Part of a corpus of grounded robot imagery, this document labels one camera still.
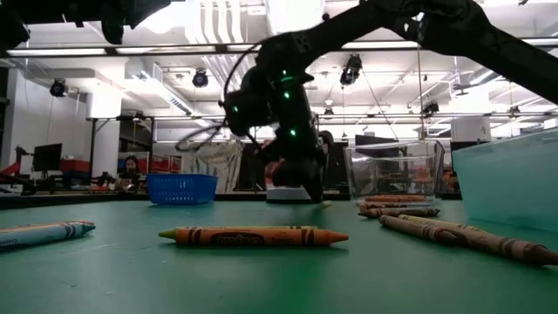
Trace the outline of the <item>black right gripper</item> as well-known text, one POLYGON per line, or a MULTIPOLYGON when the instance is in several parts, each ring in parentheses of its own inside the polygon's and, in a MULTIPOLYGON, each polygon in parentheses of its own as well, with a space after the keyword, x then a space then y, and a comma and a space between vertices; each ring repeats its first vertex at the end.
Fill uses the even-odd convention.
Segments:
POLYGON ((317 130, 316 115, 305 101, 271 100, 269 110, 278 127, 263 148, 266 164, 281 155, 284 162, 276 177, 285 178, 286 187, 304 188, 314 203, 322 202, 332 135, 317 130))

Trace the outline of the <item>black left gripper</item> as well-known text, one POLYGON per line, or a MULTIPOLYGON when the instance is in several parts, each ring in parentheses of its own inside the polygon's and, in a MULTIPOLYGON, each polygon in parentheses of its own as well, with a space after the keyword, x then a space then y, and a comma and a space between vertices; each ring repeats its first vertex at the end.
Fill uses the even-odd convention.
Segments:
POLYGON ((122 44, 124 28, 134 30, 171 0, 25 0, 26 24, 101 22, 106 42, 122 44))

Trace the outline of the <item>grey patterned cloth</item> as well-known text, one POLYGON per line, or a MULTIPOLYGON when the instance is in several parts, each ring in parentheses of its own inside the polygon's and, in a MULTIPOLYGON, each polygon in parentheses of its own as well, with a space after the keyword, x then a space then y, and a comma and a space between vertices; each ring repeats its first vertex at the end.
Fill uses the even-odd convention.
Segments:
POLYGON ((236 186, 244 145, 238 141, 210 142, 181 154, 181 172, 217 178, 216 193, 231 194, 236 186))

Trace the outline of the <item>clear plastic container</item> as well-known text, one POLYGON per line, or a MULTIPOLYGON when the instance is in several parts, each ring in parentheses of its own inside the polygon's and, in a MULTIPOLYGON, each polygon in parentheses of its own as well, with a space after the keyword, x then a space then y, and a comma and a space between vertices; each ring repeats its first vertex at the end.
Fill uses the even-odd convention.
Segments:
POLYGON ((399 157, 370 158, 356 153, 356 146, 344 149, 350 198, 364 201, 373 195, 424 195, 424 202, 398 202, 426 205, 435 201, 441 185, 445 149, 437 140, 361 146, 387 148, 398 146, 399 157))

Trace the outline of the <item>person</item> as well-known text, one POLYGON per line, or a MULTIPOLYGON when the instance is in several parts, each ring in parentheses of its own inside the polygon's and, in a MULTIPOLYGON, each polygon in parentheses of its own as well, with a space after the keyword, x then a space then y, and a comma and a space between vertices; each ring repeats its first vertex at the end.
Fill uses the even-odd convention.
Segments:
POLYGON ((129 155, 124 162, 124 167, 118 173, 116 188, 122 192, 137 191, 142 187, 139 161, 135 156, 129 155))

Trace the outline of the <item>teal plastic bin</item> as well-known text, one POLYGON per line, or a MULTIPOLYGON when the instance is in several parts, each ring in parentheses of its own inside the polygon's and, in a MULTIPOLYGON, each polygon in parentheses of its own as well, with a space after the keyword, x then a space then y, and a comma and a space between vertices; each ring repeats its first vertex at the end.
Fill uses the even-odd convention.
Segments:
POLYGON ((453 168, 468 217, 558 232, 558 127, 462 148, 453 168))

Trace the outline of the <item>black monitor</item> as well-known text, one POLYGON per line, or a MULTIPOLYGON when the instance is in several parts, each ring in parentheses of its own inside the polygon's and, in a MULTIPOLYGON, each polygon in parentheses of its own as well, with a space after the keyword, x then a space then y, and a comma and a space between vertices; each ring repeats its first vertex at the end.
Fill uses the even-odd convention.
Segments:
POLYGON ((36 172, 58 171, 62 156, 62 143, 34 148, 32 168, 36 172))
POLYGON ((377 144, 397 143, 397 140, 381 138, 368 135, 356 135, 356 153, 370 158, 399 157, 398 146, 387 148, 361 148, 361 146, 373 146, 377 144))

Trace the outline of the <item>blue plastic basket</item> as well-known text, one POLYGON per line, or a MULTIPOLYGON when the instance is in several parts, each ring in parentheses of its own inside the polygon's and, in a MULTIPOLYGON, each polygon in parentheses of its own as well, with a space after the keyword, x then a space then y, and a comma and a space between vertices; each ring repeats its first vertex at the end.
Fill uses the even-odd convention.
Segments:
POLYGON ((218 178, 207 174, 148 174, 147 191, 157 205, 198 205, 214 200, 218 178))

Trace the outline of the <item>blue crayon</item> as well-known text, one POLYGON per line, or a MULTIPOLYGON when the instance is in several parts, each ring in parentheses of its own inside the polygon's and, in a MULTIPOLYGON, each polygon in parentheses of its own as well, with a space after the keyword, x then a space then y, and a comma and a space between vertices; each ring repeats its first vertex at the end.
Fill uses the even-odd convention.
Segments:
POLYGON ((23 249, 50 242, 67 241, 87 235, 96 225, 81 223, 63 224, 38 229, 0 233, 0 251, 23 249))

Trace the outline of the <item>black overhead beam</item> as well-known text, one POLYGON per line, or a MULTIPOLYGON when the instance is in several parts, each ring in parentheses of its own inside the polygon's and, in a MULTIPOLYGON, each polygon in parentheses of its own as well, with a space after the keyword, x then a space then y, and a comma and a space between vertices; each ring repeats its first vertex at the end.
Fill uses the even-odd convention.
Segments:
MULTIPOLYGON (((226 55, 257 53, 259 43, 240 44, 155 44, 137 46, 31 47, 0 51, 0 58, 101 58, 181 55, 226 55)), ((413 51, 419 45, 404 40, 354 41, 331 46, 325 52, 340 51, 413 51)))

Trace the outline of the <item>thin metal rod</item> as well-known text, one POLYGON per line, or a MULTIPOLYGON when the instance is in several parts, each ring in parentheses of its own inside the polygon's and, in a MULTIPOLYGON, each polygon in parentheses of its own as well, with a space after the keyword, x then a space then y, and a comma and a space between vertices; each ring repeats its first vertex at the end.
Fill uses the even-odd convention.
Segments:
POLYGON ((419 109, 418 109, 418 114, 419 114, 419 121, 420 121, 420 129, 418 131, 418 138, 420 140, 424 140, 425 139, 425 118, 424 118, 424 114, 423 114, 423 104, 424 104, 424 100, 423 100, 423 87, 422 87, 422 81, 423 81, 423 77, 422 77, 422 64, 421 64, 421 46, 418 44, 417 46, 417 71, 418 71, 418 101, 419 101, 419 109))

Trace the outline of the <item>black metal rack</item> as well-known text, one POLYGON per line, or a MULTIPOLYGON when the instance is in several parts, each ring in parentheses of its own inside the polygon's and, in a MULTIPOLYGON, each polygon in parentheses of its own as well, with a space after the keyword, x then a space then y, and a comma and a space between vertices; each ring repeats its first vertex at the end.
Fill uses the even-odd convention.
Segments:
POLYGON ((141 112, 112 117, 91 117, 88 175, 91 181, 103 174, 118 179, 128 155, 139 161, 140 178, 153 171, 156 122, 141 112))

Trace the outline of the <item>black panel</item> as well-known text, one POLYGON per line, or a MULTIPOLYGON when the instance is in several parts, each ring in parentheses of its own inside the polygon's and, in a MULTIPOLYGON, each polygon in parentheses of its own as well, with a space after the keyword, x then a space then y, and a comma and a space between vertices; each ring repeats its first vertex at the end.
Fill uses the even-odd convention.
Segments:
POLYGON ((254 144, 246 144, 243 148, 236 189, 240 191, 265 189, 264 164, 256 156, 254 144))
POLYGON ((344 149, 347 142, 334 142, 329 149, 329 161, 326 172, 325 187, 327 189, 339 189, 347 186, 347 174, 345 166, 344 149))

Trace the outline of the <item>white box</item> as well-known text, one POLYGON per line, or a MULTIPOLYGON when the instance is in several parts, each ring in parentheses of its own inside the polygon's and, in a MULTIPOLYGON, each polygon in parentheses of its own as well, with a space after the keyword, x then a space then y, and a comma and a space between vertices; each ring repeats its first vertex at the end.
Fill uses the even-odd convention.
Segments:
POLYGON ((488 117, 463 117, 451 122, 452 141, 490 141, 492 139, 488 117))

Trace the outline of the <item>red-orange backdrop cloth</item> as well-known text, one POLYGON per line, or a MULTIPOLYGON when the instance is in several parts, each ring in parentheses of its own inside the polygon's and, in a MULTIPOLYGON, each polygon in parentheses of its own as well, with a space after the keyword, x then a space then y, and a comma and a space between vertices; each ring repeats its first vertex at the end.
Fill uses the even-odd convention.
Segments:
POLYGON ((281 168, 284 158, 281 155, 272 158, 264 168, 265 181, 267 185, 274 187, 286 187, 287 183, 285 178, 280 176, 276 177, 277 171, 281 168))

